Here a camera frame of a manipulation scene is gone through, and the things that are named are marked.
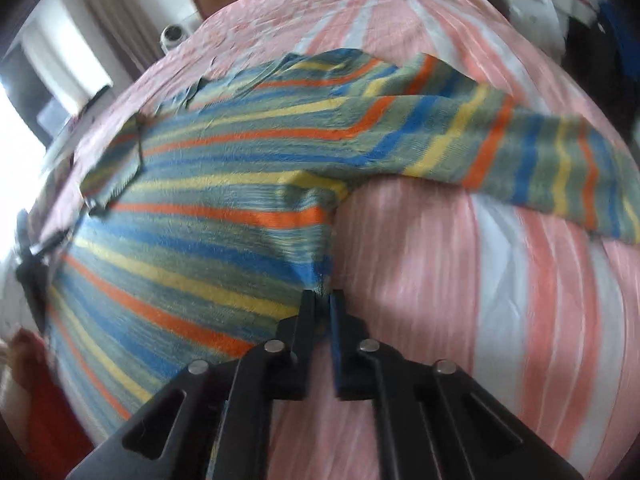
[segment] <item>curtain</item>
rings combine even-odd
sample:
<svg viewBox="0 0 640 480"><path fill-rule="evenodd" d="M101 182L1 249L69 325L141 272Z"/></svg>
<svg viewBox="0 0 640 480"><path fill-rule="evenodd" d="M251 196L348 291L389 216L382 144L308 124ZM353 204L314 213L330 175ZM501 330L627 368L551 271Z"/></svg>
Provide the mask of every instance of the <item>curtain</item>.
<svg viewBox="0 0 640 480"><path fill-rule="evenodd" d="M135 80L162 57L159 37L136 0L86 0L120 62Z"/></svg>

